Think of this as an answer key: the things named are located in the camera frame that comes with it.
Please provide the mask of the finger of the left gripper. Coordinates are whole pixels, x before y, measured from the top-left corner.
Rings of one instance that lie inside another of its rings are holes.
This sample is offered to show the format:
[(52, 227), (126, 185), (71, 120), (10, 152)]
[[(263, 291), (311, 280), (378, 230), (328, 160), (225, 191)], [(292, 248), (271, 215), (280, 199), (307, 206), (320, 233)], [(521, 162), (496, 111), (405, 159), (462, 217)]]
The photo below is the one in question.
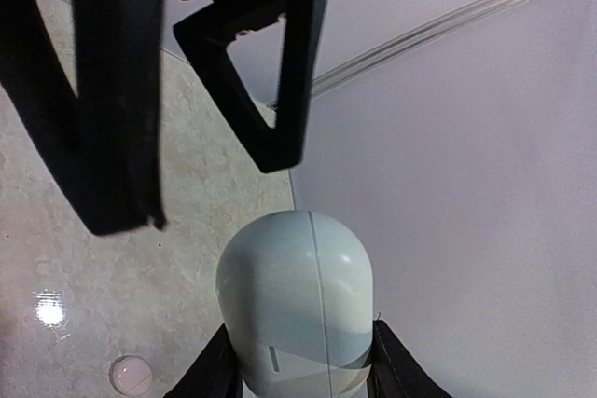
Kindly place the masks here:
[(326, 4), (327, 0), (317, 0), (315, 39), (286, 39), (284, 35), (273, 127), (258, 112), (229, 57), (228, 47), (241, 33), (234, 39), (174, 37), (218, 110), (261, 172), (287, 170), (302, 160), (312, 75)]
[(163, 0), (71, 0), (69, 80), (36, 0), (1, 0), (1, 85), (87, 230), (166, 222), (160, 193)]

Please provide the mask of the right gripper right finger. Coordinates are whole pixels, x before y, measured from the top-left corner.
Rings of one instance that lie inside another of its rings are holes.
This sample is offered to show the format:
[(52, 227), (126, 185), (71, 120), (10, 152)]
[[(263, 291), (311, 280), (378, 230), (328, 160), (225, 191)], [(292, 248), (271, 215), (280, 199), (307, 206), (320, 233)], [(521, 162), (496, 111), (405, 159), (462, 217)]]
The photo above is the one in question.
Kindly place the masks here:
[(430, 378), (388, 324), (373, 322), (368, 397), (451, 398)]

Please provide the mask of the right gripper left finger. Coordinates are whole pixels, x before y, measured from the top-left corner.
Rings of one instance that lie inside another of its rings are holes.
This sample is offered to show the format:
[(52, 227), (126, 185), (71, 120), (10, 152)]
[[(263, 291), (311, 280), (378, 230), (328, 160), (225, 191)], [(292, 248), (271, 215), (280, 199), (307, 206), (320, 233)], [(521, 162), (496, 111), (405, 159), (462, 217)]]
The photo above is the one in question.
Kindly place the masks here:
[(226, 326), (221, 325), (172, 388), (172, 398), (242, 398), (243, 379)]

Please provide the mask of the white earbud charging case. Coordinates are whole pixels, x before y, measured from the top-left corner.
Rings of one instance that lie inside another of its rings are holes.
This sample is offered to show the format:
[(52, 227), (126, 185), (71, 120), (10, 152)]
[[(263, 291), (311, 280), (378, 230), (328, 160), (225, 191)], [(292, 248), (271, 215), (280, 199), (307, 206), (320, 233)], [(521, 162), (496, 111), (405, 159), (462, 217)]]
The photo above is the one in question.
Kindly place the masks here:
[(313, 211), (258, 218), (226, 245), (216, 296), (256, 397), (353, 397), (373, 338), (373, 274), (344, 224)]

